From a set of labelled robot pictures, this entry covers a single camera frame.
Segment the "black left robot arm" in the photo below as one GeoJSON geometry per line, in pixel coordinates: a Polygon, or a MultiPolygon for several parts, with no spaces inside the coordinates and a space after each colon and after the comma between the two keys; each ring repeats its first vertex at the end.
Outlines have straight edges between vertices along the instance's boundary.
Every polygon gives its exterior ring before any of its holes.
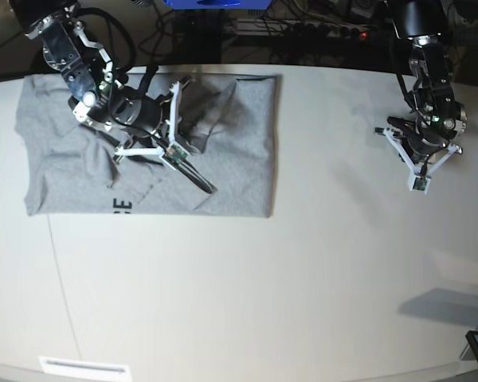
{"type": "Polygon", "coordinates": [[[427,165],[444,152],[467,126],[465,106],[456,101],[452,62],[440,37],[449,24],[439,1],[386,1],[395,37],[412,45],[409,70],[415,78],[411,89],[394,68],[403,98],[415,120],[388,118],[398,130],[395,138],[415,165],[427,165]]]}

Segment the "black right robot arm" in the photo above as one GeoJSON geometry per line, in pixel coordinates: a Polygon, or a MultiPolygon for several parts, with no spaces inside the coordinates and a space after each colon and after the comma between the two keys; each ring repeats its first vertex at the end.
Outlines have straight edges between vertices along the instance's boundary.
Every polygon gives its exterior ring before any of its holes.
{"type": "Polygon", "coordinates": [[[201,191],[214,191],[189,162],[190,152],[178,132],[182,94],[192,77],[173,82],[167,93],[151,98],[147,91],[159,67],[149,64],[137,88],[127,85],[135,46],[109,13],[81,8],[77,1],[12,1],[10,7],[23,33],[29,39],[41,38],[46,64],[60,73],[71,92],[69,106],[76,120],[93,129],[116,127],[126,133],[127,140],[115,148],[114,164],[124,158],[157,157],[201,191]],[[90,39],[81,21],[85,15],[101,17],[119,30],[130,51],[125,67],[117,65],[103,44],[90,39]]]}

